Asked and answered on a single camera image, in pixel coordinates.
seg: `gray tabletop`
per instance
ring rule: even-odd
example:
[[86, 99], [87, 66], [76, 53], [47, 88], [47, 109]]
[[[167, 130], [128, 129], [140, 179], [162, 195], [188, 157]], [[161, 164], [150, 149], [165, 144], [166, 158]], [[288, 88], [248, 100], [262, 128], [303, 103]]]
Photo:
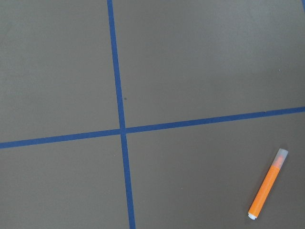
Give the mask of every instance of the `gray tabletop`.
[[0, 228], [305, 228], [304, 62], [301, 0], [0, 1]]

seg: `blue tape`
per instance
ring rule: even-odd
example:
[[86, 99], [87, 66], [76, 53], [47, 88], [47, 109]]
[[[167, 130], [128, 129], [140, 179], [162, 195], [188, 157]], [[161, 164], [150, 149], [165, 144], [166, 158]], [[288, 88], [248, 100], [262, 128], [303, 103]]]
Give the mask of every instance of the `blue tape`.
[[40, 145], [40, 144], [53, 143], [53, 142], [72, 141], [72, 140], [119, 135], [119, 134], [120, 134], [120, 130], [115, 129], [115, 130], [103, 130], [103, 131], [88, 132], [88, 133], [73, 134], [73, 135], [35, 138], [35, 139], [21, 140], [14, 142], [3, 142], [0, 143], [0, 149], [20, 147], [20, 146]]
[[192, 126], [192, 125], [204, 125], [204, 124], [229, 122], [229, 121], [251, 119], [251, 118], [269, 117], [269, 116], [276, 116], [276, 115], [287, 115], [287, 114], [294, 114], [294, 113], [300, 113], [300, 112], [305, 112], [305, 106], [281, 109], [281, 110], [274, 110], [274, 111], [266, 111], [266, 112], [255, 112], [255, 113], [236, 114], [236, 115], [221, 116], [221, 117], [214, 117], [214, 118], [203, 118], [203, 119], [181, 121], [181, 122], [174, 122], [174, 123], [163, 123], [163, 124], [155, 124], [155, 125], [143, 125], [143, 126], [137, 126], [137, 127], [129, 127], [126, 129], [126, 133], [130, 134], [130, 133], [137, 133], [137, 132], [144, 132], [144, 131], [163, 130], [163, 129], [184, 127], [184, 126]]
[[110, 29], [116, 98], [117, 98], [118, 112], [119, 112], [119, 123], [120, 123], [120, 133], [121, 133], [122, 157], [123, 157], [129, 227], [130, 227], [130, 229], [135, 229], [135, 219], [134, 219], [134, 209], [133, 209], [133, 199], [132, 199], [132, 184], [131, 184], [130, 167], [129, 167], [128, 146], [127, 146], [124, 106], [123, 106], [123, 97], [122, 97], [122, 86], [121, 86], [118, 50], [117, 50], [117, 44], [116, 44], [112, 0], [107, 0], [107, 6], [108, 6], [109, 29]]

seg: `clear cap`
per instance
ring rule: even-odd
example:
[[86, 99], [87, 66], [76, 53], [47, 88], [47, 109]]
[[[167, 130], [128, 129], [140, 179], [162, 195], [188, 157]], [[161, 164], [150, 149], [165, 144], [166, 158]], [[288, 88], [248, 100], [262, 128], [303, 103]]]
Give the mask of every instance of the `clear cap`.
[[286, 157], [287, 157], [288, 151], [285, 149], [279, 149], [275, 159], [272, 163], [273, 166], [278, 167], [279, 169], [282, 167]]

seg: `orange highlighter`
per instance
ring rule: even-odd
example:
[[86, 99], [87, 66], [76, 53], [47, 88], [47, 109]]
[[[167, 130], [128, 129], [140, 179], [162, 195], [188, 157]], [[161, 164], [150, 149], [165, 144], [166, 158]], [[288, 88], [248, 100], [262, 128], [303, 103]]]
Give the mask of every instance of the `orange highlighter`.
[[285, 161], [286, 157], [287, 157], [287, 154], [288, 154], [288, 151], [285, 150], [285, 149], [279, 149], [276, 156], [275, 156], [275, 159], [272, 163], [272, 165], [270, 166], [270, 169], [253, 201], [253, 204], [251, 205], [250, 209], [249, 209], [249, 217], [253, 220], [255, 220], [266, 199], [267, 199], [267, 196], [272, 188], [272, 185], [278, 175], [278, 173], [280, 172], [280, 169], [283, 165], [283, 162]]

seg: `gray square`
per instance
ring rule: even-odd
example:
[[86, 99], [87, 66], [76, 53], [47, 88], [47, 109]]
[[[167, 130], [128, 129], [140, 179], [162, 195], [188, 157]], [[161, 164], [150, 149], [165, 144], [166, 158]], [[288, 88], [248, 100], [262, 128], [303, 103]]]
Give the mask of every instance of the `gray square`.
[[0, 150], [0, 228], [128, 228], [120, 138]]
[[305, 105], [300, 0], [114, 1], [127, 126]]
[[[128, 135], [137, 228], [305, 228], [305, 114]], [[289, 150], [258, 218], [248, 210]]]
[[118, 128], [107, 2], [0, 2], [0, 141]]

